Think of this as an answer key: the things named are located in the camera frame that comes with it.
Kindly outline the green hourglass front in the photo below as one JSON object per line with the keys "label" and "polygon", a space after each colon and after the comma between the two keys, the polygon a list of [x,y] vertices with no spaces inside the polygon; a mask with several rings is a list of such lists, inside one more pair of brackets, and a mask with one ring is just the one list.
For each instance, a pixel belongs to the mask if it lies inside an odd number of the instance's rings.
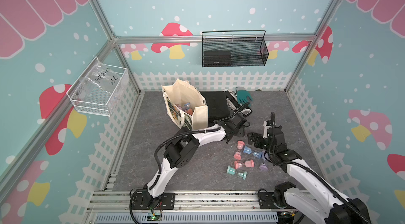
{"label": "green hourglass front", "polygon": [[233,168],[231,166],[227,167],[226,173],[229,175],[236,175],[240,177],[243,180],[246,180],[247,178],[247,172],[246,171],[237,171],[236,168]]}

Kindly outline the cream canvas tote bag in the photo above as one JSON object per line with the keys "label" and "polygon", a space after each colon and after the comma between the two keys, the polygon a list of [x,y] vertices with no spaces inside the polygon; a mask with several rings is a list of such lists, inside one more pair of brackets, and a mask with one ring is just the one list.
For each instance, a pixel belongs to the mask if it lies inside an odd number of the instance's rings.
{"label": "cream canvas tote bag", "polygon": [[[188,81],[177,79],[173,85],[163,86],[162,95],[167,115],[180,129],[200,130],[208,127],[208,106],[200,91]],[[184,111],[183,105],[191,104]]]}

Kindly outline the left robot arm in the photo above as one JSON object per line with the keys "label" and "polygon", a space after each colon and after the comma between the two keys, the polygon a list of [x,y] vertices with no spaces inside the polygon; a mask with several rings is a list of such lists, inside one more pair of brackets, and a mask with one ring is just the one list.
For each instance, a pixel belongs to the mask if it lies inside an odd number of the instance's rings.
{"label": "left robot arm", "polygon": [[242,111],[248,109],[248,106],[249,103],[246,103],[232,115],[216,120],[214,126],[200,130],[181,129],[175,136],[161,143],[154,152],[158,171],[142,189],[130,191],[129,207],[134,207],[136,199],[140,198],[143,206],[154,208],[174,174],[190,162],[198,148],[213,142],[229,142],[245,127],[247,119]]}

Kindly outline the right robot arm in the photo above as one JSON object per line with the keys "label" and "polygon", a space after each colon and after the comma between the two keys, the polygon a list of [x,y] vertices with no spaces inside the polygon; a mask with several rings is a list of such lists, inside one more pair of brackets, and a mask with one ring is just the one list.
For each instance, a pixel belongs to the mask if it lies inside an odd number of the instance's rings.
{"label": "right robot arm", "polygon": [[294,207],[316,224],[369,224],[370,215],[366,204],[359,198],[351,199],[338,191],[285,142],[282,127],[276,125],[272,112],[264,122],[264,133],[249,133],[253,146],[265,151],[263,157],[273,166],[281,168],[299,182],[308,193],[303,193],[290,182],[274,189],[274,203],[278,207]]}

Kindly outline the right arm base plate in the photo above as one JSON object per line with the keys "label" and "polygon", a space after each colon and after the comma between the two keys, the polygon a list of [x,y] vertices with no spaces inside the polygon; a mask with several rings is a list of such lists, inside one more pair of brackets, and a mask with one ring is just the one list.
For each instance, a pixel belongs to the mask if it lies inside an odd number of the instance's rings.
{"label": "right arm base plate", "polygon": [[258,203],[261,210],[277,210],[277,211],[289,209],[296,210],[296,208],[290,205],[283,205],[276,203],[274,201],[273,194],[274,194],[273,192],[267,192],[263,190],[257,193]]}

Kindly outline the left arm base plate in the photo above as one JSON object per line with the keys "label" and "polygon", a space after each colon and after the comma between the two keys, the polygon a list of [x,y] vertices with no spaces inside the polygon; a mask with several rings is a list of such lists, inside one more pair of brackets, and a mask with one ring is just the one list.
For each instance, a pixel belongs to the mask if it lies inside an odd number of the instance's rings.
{"label": "left arm base plate", "polygon": [[131,205],[133,210],[173,210],[175,203],[175,193],[163,193],[162,195],[152,198],[152,196],[144,191],[136,193],[132,199]]}

